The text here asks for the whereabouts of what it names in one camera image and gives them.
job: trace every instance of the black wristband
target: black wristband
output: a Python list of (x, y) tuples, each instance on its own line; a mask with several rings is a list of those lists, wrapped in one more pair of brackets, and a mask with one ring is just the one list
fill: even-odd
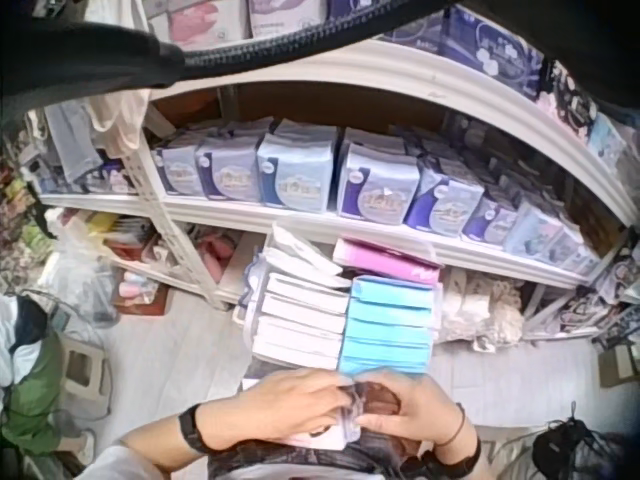
[(458, 479), (464, 478), (473, 472), (473, 469), (476, 468), (478, 464), (478, 460), (480, 460), (481, 452), (482, 443), (480, 442), (480, 437), (478, 437), (474, 454), (453, 465), (443, 464), (431, 450), (424, 452), (420, 460), (422, 460), (423, 465), (434, 478), (446, 477)]
[(189, 447), (203, 455), (210, 455), (213, 453), (213, 450), (207, 447), (204, 443), (202, 435), (196, 425), (196, 410), (198, 410), (199, 406), (200, 404), (196, 403), (178, 417), (178, 420), (180, 421), (180, 432), (182, 433), (182, 438), (184, 438)]

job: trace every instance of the white floor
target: white floor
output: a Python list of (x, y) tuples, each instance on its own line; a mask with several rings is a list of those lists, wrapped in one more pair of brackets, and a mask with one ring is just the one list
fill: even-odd
[[(234, 394), (249, 364), (241, 331), (200, 297), (173, 290), (165, 317), (126, 316), (101, 333), (114, 378), (111, 415), (88, 425), (104, 450), (127, 431), (193, 403)], [(435, 349), (431, 374), (470, 418), (493, 426), (543, 425), (570, 414), (593, 429), (624, 431), (640, 390), (598, 387), (596, 354), (585, 340), (521, 345), (496, 355), (466, 344)], [(206, 478), (201, 461), (174, 478)]]

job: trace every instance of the shelf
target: shelf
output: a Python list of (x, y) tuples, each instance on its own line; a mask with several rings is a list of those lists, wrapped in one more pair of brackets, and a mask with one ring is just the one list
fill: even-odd
[(430, 242), (445, 265), (519, 278), (561, 288), (574, 288), (586, 279), (543, 263), (515, 257), (500, 250), (413, 230), (405, 225), (389, 226), (341, 218), (334, 213), (301, 214), (291, 210), (240, 202), (214, 202), (199, 198), (165, 197), (165, 207), (173, 221), (184, 221), (268, 233), (278, 218), (296, 214), (319, 228), (305, 231), (310, 240), (333, 244), (342, 235), (378, 240), (401, 250), (413, 248), (416, 241)]
[(97, 212), (112, 212), (146, 217), (140, 198), (135, 195), (50, 194), (40, 195), (40, 201), (54, 207), (81, 208)]
[(568, 340), (571, 338), (593, 337), (599, 332), (600, 330), (596, 327), (578, 328), (569, 333), (560, 332), (553, 334), (544, 332), (531, 332), (524, 333), (522, 335), (522, 340), (527, 342), (535, 342), (536, 340)]
[(144, 275), (145, 277), (152, 278), (153, 280), (157, 280), (158, 282), (165, 283), (172, 287), (179, 288), (180, 290), (186, 290), (187, 292), (195, 293), (196, 295), (202, 295), (202, 291), (196, 285), (192, 285), (191, 283), (178, 280), (177, 278), (171, 277), (165, 273), (158, 272), (154, 270), (151, 265), (142, 262), (130, 262), (127, 260), (122, 260), (121, 258), (115, 255), (109, 255), (107, 257), (114, 265), (117, 265), (125, 270), (129, 270), (133, 273), (137, 273), (140, 275)]
[(612, 172), (535, 103), (464, 65), (402, 45), (367, 40), (274, 67), (179, 82), (152, 91), (152, 100), (228, 84), (267, 81), (383, 88), (459, 110), (510, 133), (566, 168), (625, 225), (640, 218), (638, 206)]

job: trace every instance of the plastic stool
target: plastic stool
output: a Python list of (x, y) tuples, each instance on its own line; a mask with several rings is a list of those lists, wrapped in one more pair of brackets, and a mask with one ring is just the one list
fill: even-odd
[(100, 393), (105, 354), (99, 348), (59, 334), (64, 354), (62, 386), (69, 393), (88, 400), (104, 402)]

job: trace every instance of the product label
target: product label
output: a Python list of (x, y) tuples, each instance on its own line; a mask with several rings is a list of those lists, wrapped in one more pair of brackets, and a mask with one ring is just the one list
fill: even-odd
[(213, 181), (220, 191), (246, 190), (252, 185), (251, 180), (251, 172), (242, 167), (224, 167), (213, 175)]

